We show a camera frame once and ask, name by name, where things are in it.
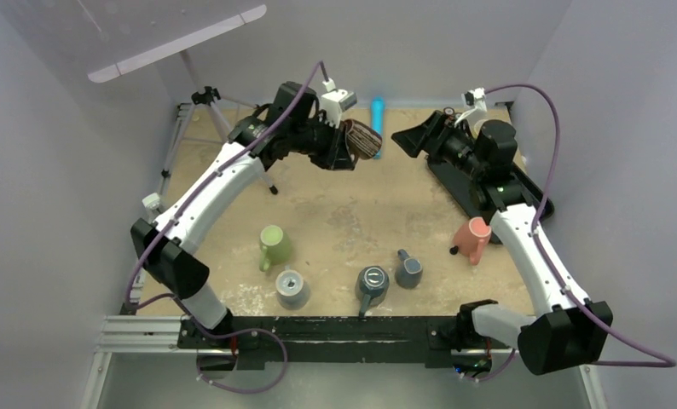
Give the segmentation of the brown mug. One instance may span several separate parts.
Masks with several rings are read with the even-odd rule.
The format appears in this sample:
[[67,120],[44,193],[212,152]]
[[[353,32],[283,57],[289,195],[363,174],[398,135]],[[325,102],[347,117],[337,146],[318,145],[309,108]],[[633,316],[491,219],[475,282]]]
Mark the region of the brown mug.
[[349,149],[362,160],[374,158],[383,146],[381,134],[361,121],[346,119],[344,131]]

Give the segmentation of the green mug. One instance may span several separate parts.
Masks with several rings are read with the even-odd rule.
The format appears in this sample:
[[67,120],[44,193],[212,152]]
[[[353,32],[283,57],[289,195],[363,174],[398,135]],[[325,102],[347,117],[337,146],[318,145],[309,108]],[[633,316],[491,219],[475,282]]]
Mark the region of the green mug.
[[259,250],[259,270],[267,272],[272,266],[291,259],[292,241],[282,228],[268,225],[259,234]]

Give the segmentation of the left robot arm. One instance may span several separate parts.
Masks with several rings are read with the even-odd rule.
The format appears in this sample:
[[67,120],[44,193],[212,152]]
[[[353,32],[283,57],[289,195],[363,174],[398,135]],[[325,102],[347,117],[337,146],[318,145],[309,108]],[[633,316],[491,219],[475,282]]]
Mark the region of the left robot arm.
[[198,337],[209,348],[226,345],[233,315],[208,283],[209,268],[195,257],[209,230],[232,202],[276,161],[289,153],[307,156],[324,170],[353,170],[350,126],[343,114],[356,94],[332,81],[318,95],[305,84],[283,83],[270,104],[236,123],[215,161],[154,221],[138,219],[130,229],[138,261],[166,287],[171,298],[197,320]]

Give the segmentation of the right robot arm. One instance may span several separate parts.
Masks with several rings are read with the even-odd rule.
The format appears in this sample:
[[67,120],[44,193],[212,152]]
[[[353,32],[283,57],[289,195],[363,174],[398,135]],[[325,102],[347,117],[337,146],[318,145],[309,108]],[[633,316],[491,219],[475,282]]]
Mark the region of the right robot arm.
[[425,153],[461,171],[470,182],[473,204],[507,249],[528,290],[534,316],[493,300],[464,304],[457,315],[458,340],[475,347],[487,337],[520,353],[535,375],[594,364],[607,338],[613,313],[574,283],[540,226],[529,189],[514,164],[516,130],[489,119],[473,136],[465,120],[453,125],[435,111],[425,122],[391,139],[411,158]]

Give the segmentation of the pink mug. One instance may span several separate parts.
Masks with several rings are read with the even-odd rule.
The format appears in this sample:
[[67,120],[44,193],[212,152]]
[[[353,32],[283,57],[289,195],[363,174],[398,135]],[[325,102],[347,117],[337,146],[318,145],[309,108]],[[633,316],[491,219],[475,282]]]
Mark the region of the pink mug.
[[472,266],[477,266],[491,236],[491,226],[482,217],[473,217],[456,231],[449,252],[451,255],[461,254]]

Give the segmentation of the dark blue-grey mug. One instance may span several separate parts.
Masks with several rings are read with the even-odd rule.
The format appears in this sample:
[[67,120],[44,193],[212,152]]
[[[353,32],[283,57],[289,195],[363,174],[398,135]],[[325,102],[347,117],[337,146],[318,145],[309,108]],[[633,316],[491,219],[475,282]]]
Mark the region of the dark blue-grey mug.
[[370,308],[385,300],[389,286],[389,275],[382,267],[369,266],[361,270],[355,285],[356,298],[360,302],[359,318],[365,318]]

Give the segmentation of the slate blue mug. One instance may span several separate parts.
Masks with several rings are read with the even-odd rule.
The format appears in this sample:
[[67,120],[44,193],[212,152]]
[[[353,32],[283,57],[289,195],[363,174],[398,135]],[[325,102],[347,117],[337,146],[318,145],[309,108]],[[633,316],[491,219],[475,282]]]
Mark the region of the slate blue mug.
[[423,265],[416,257],[410,256],[404,249],[397,251],[399,264],[395,271],[396,283],[404,289],[417,287],[423,276]]

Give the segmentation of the light grey mug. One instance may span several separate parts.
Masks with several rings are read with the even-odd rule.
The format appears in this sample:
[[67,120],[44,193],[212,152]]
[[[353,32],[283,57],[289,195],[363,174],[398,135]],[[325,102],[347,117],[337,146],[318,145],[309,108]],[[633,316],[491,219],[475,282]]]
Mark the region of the light grey mug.
[[298,310],[310,299],[310,287],[296,270],[284,269],[276,278],[275,291],[278,303],[285,309]]

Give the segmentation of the blue cylinder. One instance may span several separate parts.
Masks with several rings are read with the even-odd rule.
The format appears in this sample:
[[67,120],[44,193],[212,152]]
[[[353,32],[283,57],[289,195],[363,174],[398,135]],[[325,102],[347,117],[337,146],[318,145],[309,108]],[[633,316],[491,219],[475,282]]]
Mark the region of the blue cylinder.
[[379,150],[373,156],[374,159],[381,159],[383,152],[383,134],[384,134],[384,116],[385,116],[385,101],[381,97],[376,97],[372,100],[370,106],[371,126],[374,131],[379,134]]

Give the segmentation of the black tray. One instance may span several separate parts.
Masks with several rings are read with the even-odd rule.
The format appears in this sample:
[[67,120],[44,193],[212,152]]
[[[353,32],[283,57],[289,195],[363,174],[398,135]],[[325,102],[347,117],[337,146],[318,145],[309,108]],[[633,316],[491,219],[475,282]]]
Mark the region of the black tray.
[[[429,155],[425,155],[425,161],[428,169],[435,176],[437,181],[444,187],[469,218],[483,216],[483,213],[472,203],[471,181],[463,172],[457,170],[451,164],[440,161],[439,159],[432,159]],[[512,174],[528,191],[533,206],[538,208],[543,195],[540,186],[530,179],[517,164],[512,166]]]

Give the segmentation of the tripod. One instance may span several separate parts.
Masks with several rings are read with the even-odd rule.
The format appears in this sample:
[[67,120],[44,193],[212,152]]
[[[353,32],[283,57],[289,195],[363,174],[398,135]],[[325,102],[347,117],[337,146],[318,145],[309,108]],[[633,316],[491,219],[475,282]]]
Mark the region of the tripod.
[[[229,135],[232,128],[231,123],[226,119],[218,107],[218,102],[222,100],[226,100],[236,105],[236,115],[240,114],[241,107],[252,109],[259,108],[259,105],[222,95],[216,88],[210,86],[199,87],[198,91],[191,95],[190,102],[178,104],[175,111],[175,124],[172,131],[171,142],[165,161],[161,167],[158,194],[164,194],[168,190],[175,159],[183,141],[199,141],[218,145],[221,145],[226,141],[226,137]],[[209,136],[207,139],[188,137],[188,128],[190,124],[202,114],[205,114],[210,119],[215,135]]]

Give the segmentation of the overhead light panel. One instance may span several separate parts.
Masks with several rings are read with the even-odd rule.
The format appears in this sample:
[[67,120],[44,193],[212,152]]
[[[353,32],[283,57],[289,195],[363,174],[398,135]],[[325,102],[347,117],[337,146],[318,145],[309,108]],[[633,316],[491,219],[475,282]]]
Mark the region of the overhead light panel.
[[107,55],[88,65],[102,84],[262,18],[265,1],[89,1]]

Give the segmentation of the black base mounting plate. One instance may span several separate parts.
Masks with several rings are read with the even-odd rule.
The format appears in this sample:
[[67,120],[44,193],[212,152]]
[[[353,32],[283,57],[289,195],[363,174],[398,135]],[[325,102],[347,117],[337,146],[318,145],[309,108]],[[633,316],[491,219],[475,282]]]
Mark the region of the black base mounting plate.
[[485,374],[499,367],[506,345],[460,334],[456,316],[235,317],[227,339],[213,339],[183,320],[183,348],[230,349],[241,370],[268,362],[421,364]]

